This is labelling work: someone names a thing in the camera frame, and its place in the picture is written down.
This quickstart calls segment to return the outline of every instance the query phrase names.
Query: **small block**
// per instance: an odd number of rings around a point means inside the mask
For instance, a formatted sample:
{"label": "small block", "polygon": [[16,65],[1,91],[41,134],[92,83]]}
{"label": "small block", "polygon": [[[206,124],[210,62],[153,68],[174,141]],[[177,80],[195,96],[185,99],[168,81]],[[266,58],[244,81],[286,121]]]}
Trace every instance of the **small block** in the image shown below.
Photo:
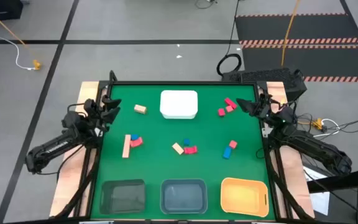
{"label": "small block", "polygon": [[131,147],[137,147],[137,146],[140,146],[141,144],[143,144],[142,137],[139,137],[135,141],[131,141]]}
{"label": "small block", "polygon": [[182,154],[183,151],[184,151],[184,150],[179,146],[178,143],[175,143],[175,144],[172,146],[172,148],[173,148],[174,150],[176,150],[176,152],[179,153],[179,154]]}
{"label": "small block", "polygon": [[141,105],[135,105],[135,111],[141,114],[146,114],[147,108]]}
{"label": "small block", "polygon": [[226,111],[227,111],[228,113],[232,112],[232,111],[233,111],[233,107],[227,106],[227,107],[226,107]]}
{"label": "small block", "polygon": [[223,108],[218,109],[218,115],[223,117],[226,113],[224,112]]}
{"label": "small block", "polygon": [[131,134],[131,140],[132,141],[135,141],[139,138],[139,135],[138,134]]}
{"label": "small block", "polygon": [[224,149],[223,158],[229,159],[230,155],[231,155],[231,147],[228,146]]}
{"label": "small block", "polygon": [[185,139],[184,140],[184,145],[189,146],[190,145],[190,139]]}
{"label": "small block", "polygon": [[185,154],[195,154],[197,153],[197,146],[185,147]]}
{"label": "small block", "polygon": [[232,141],[230,141],[229,146],[230,146],[232,149],[235,149],[235,148],[237,147],[237,142],[234,141],[234,140],[232,140]]}
{"label": "small block", "polygon": [[130,147],[131,147],[131,135],[126,134],[124,138],[124,149],[122,150],[122,158],[129,158]]}
{"label": "small block", "polygon": [[237,105],[236,105],[232,100],[230,100],[229,98],[224,99],[224,102],[225,102],[228,106],[231,106],[233,109],[236,109],[236,108],[237,108]]}

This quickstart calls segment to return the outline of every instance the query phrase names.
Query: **white cable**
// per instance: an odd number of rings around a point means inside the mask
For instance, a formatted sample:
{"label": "white cable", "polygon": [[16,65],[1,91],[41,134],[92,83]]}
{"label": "white cable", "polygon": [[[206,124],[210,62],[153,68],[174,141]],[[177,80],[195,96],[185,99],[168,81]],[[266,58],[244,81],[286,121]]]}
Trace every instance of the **white cable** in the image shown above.
{"label": "white cable", "polygon": [[325,119],[322,119],[322,120],[321,120],[321,124],[322,124],[322,125],[324,125],[324,121],[330,121],[330,122],[334,123],[334,124],[336,125],[336,130],[337,130],[337,131],[334,132],[334,133],[318,134],[318,135],[315,135],[315,136],[313,136],[313,137],[321,137],[321,136],[334,135],[334,134],[339,133],[340,127],[339,127],[339,125],[338,125],[335,121],[333,121],[333,120],[331,120],[331,119],[328,119],[328,118],[325,118]]}
{"label": "white cable", "polygon": [[19,65],[19,55],[20,55],[20,51],[19,51],[19,47],[18,47],[15,43],[13,43],[12,41],[7,40],[7,39],[5,39],[5,38],[2,38],[2,37],[0,37],[0,39],[1,39],[1,40],[5,40],[6,42],[8,42],[8,43],[10,43],[10,44],[12,44],[13,46],[16,47],[16,49],[17,49],[16,65],[17,65],[19,68],[23,68],[23,69],[26,69],[26,70],[28,70],[28,71],[35,70],[35,68],[27,68],[27,67],[23,67],[23,66]]}

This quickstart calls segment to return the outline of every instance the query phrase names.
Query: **gray floor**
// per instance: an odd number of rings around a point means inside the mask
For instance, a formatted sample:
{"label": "gray floor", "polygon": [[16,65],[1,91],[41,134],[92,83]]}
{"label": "gray floor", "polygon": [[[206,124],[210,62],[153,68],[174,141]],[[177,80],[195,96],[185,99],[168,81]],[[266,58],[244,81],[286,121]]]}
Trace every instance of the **gray floor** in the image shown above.
{"label": "gray floor", "polygon": [[[358,24],[358,1],[348,0]],[[22,18],[6,24],[23,39],[58,40],[72,0],[31,0]],[[68,39],[228,39],[235,0],[196,10],[193,0],[80,0]],[[245,0],[238,14],[291,13],[295,0]],[[338,0],[302,0],[299,13],[343,12]],[[0,27],[0,36],[9,34]],[[21,149],[56,45],[30,46],[43,62],[39,72],[14,64],[16,50],[0,45],[0,203]],[[238,52],[233,45],[231,52]],[[58,135],[68,104],[76,102],[81,82],[105,80],[113,69],[119,80],[219,80],[216,64],[227,45],[66,45],[34,133],[31,147]],[[32,57],[21,49],[20,63]],[[233,61],[224,70],[234,66]],[[358,119],[358,83],[307,83],[298,114],[331,118],[338,123]],[[358,133],[326,139],[352,158],[358,170]],[[55,159],[46,172],[57,169]],[[47,218],[55,176],[37,176],[25,169],[19,178],[5,222]]]}

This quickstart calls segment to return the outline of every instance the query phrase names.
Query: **white container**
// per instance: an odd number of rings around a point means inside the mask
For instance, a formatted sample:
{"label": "white container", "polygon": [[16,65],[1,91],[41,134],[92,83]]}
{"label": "white container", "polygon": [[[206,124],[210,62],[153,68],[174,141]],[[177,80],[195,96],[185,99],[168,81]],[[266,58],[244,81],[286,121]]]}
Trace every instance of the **white container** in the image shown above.
{"label": "white container", "polygon": [[165,119],[193,119],[198,111],[198,95],[194,90],[164,90],[160,112]]}

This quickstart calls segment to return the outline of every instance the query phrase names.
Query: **red block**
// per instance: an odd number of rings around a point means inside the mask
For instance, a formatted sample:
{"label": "red block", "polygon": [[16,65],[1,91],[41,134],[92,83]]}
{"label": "red block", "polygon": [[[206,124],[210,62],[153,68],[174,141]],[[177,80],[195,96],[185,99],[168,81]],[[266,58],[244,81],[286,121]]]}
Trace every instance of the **red block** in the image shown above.
{"label": "red block", "polygon": [[234,140],[232,140],[232,141],[230,141],[229,146],[230,146],[232,149],[235,149],[235,148],[237,147],[237,142],[234,141]]}
{"label": "red block", "polygon": [[224,99],[224,102],[225,102],[227,105],[231,106],[233,109],[236,109],[236,108],[237,108],[237,105],[236,105],[233,101],[231,101],[229,98]]}
{"label": "red block", "polygon": [[227,106],[226,107],[226,111],[228,112],[228,113],[230,113],[230,112],[232,112],[234,109],[233,109],[233,107],[231,107],[231,106]]}
{"label": "red block", "polygon": [[218,115],[223,117],[226,113],[224,112],[223,108],[218,109]]}
{"label": "red block", "polygon": [[131,141],[131,147],[137,147],[137,146],[140,146],[141,144],[143,144],[142,137],[139,137],[135,141]]}
{"label": "red block", "polygon": [[197,153],[197,146],[185,147],[185,154],[195,154]]}

